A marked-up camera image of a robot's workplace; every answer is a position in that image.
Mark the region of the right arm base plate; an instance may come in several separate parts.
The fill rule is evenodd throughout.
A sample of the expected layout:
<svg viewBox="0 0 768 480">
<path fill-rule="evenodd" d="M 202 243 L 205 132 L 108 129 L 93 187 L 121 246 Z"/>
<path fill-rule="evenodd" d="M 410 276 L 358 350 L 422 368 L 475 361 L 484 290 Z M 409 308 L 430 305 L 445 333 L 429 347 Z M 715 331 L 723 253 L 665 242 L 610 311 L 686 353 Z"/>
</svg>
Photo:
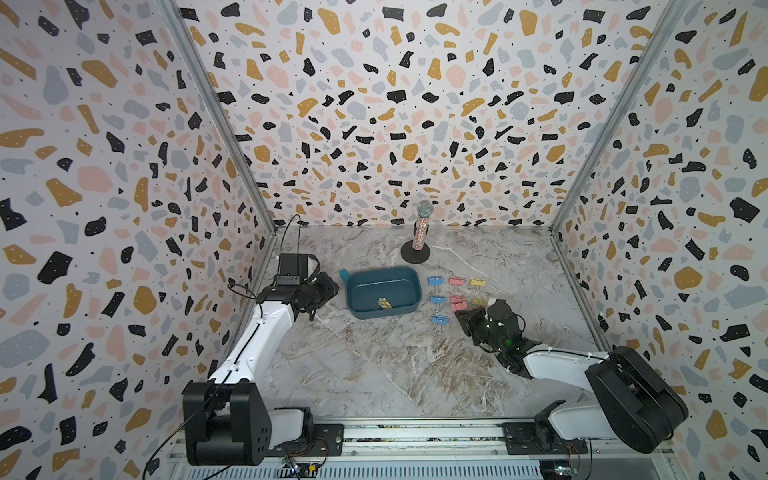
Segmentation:
<svg viewBox="0 0 768 480">
<path fill-rule="evenodd" d="M 588 453 L 583 440 L 564 440 L 547 421 L 506 422 L 502 424 L 508 455 L 583 455 Z"/>
</svg>

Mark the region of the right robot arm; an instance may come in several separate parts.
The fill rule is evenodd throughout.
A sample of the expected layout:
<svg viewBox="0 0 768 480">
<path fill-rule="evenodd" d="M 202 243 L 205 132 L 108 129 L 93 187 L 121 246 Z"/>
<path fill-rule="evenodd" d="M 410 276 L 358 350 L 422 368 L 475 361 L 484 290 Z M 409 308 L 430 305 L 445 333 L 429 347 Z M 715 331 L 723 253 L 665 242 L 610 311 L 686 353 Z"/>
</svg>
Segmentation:
<svg viewBox="0 0 768 480">
<path fill-rule="evenodd" d="M 524 318 L 503 299 L 474 307 L 453 300 L 451 307 L 464 334 L 508 372 L 569 384 L 589 395 L 573 405 L 555 400 L 530 426 L 516 425 L 509 440 L 513 445 L 541 453 L 583 453 L 583 440 L 618 439 L 650 454 L 689 416 L 681 397 L 630 347 L 587 352 L 533 341 L 524 335 Z"/>
</svg>

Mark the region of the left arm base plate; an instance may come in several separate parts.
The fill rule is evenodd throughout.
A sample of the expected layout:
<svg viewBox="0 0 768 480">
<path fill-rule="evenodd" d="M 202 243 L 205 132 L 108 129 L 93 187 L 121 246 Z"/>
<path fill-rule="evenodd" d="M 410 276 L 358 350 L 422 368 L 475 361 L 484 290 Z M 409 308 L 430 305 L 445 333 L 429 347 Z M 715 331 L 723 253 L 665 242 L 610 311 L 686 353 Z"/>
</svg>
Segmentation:
<svg viewBox="0 0 768 480">
<path fill-rule="evenodd" d="M 339 457 L 342 454 L 345 426 L 343 423 L 314 424 L 304 429 L 296 440 L 288 441 L 267 451 L 267 457 L 284 457 L 289 454 L 292 458 Z"/>
</svg>

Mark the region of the teal plastic storage box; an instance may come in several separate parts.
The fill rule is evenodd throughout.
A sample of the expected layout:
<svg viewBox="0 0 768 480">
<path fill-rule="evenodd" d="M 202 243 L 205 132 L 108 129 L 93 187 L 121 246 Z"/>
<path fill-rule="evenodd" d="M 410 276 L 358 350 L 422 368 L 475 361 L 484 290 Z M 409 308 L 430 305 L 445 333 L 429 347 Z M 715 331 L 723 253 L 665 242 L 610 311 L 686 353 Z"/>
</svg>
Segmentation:
<svg viewBox="0 0 768 480">
<path fill-rule="evenodd" d="M 423 299 L 418 273 L 408 266 L 358 271 L 345 282 L 346 304 L 359 320 L 398 316 L 415 312 Z M 379 298 L 386 298 L 391 309 L 382 309 Z"/>
</svg>

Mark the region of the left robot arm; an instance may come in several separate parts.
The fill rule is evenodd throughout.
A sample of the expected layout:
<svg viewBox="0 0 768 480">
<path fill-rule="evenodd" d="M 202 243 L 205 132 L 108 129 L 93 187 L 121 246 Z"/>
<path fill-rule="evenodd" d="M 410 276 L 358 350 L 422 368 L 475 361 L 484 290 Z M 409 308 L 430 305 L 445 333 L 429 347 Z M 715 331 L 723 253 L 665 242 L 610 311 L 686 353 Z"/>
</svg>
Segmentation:
<svg viewBox="0 0 768 480">
<path fill-rule="evenodd" d="M 268 409 L 258 382 L 299 314 L 313 318 L 338 291 L 338 284 L 320 272 L 301 281 L 279 280 L 255 296 L 251 318 L 223 364 L 207 381 L 192 383 L 182 393 L 190 464 L 255 466 L 277 447 L 314 445 L 311 409 Z"/>
</svg>

